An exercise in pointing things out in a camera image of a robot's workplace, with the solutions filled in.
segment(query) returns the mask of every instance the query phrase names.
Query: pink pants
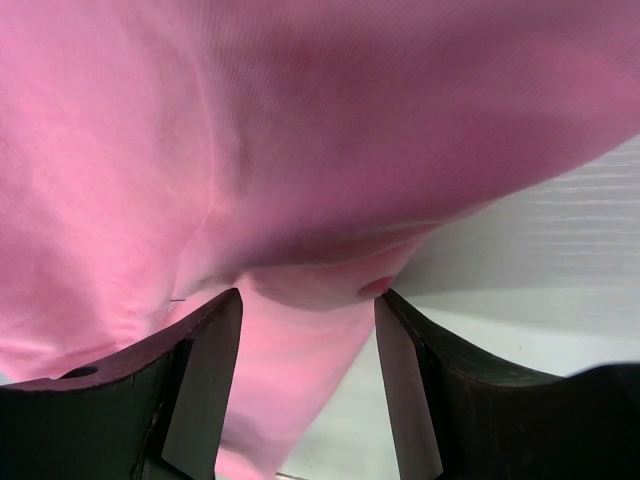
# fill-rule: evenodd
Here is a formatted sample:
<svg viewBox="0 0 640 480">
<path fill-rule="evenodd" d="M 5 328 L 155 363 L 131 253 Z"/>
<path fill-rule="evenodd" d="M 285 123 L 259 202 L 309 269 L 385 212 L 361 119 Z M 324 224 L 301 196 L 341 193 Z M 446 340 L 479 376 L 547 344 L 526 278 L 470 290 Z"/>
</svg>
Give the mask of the pink pants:
<svg viewBox="0 0 640 480">
<path fill-rule="evenodd" d="M 638 0 L 0 0 L 0 371 L 246 302 L 269 479 L 435 228 L 640 132 Z"/>
</svg>

